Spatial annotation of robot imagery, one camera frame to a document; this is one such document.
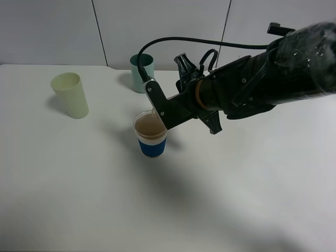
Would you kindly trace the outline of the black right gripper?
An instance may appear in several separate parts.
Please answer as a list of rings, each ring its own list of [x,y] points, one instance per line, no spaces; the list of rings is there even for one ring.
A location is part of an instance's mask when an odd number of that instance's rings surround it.
[[[207,110],[199,119],[209,128],[210,134],[221,132],[218,111],[223,111],[229,120],[252,116],[252,102],[234,105],[233,98],[242,90],[242,84],[231,74],[202,76],[201,71],[188,59],[186,54],[174,58],[179,71],[176,87],[179,93],[187,92],[192,105]]]

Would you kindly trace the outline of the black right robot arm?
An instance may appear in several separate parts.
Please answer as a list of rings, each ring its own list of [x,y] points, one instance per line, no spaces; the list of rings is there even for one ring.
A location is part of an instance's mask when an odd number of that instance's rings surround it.
[[[335,94],[335,22],[294,30],[257,56],[245,56],[189,82],[176,125],[192,118],[221,130],[218,112],[230,120],[265,113],[283,103]]]

